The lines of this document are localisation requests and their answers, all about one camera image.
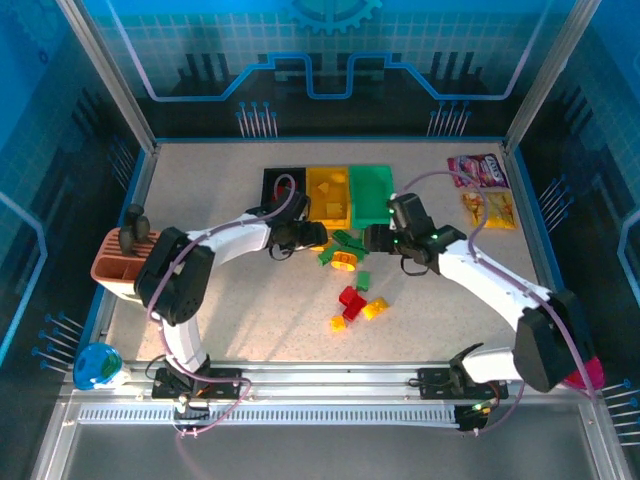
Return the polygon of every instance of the green tray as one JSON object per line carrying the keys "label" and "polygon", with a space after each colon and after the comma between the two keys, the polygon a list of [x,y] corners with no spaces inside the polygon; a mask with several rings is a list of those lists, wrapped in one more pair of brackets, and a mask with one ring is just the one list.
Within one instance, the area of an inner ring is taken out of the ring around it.
{"label": "green tray", "polygon": [[351,228],[364,229],[377,223],[389,223],[387,200],[393,193],[393,177],[388,165],[349,167],[351,189]]}

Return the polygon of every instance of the glass wall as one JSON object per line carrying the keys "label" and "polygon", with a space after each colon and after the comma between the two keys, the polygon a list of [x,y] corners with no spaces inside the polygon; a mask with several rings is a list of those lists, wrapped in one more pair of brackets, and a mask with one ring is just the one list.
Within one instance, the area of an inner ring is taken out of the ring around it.
{"label": "glass wall", "polygon": [[25,5],[0,2],[3,478],[31,473],[139,151],[55,2]]}
{"label": "glass wall", "polygon": [[611,384],[640,379],[638,27],[638,2],[602,2],[521,144]]}
{"label": "glass wall", "polygon": [[86,0],[159,137],[504,135],[572,0]]}

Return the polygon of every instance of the yellow package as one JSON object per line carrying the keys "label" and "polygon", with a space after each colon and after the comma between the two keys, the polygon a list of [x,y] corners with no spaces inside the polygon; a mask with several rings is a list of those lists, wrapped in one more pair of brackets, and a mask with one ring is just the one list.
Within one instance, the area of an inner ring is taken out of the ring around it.
{"label": "yellow package", "polygon": [[[516,228],[516,220],[513,216],[513,198],[510,192],[485,193],[489,202],[489,219],[487,228]],[[484,215],[482,197],[478,193],[462,194],[462,203],[471,212],[473,226],[477,227]]]}

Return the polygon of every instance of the food package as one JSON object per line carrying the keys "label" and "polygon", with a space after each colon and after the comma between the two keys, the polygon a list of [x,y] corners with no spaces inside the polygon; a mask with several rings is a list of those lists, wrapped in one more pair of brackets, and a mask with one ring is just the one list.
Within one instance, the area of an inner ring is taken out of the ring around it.
{"label": "food package", "polygon": [[[513,197],[510,192],[489,192],[485,194],[489,202],[489,219],[485,225],[487,228],[516,228],[516,220],[513,215]],[[477,227],[484,215],[482,197],[478,193],[462,194],[462,203],[471,213],[473,226]]]}
{"label": "food package", "polygon": [[[463,173],[478,182],[482,188],[504,187],[508,188],[507,177],[500,167],[498,159],[493,153],[486,155],[460,155],[447,159],[449,170]],[[459,177],[454,177],[456,187],[473,187]]]}

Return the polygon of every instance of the pink snack bag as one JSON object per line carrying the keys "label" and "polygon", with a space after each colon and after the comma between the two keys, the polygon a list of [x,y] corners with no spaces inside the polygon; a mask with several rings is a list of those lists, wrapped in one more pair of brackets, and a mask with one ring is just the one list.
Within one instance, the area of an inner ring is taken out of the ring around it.
{"label": "pink snack bag", "polygon": [[[449,170],[468,175],[483,188],[504,187],[509,188],[507,177],[500,167],[498,159],[493,153],[486,155],[460,155],[447,159]],[[453,177],[456,187],[469,187],[471,183]]]}

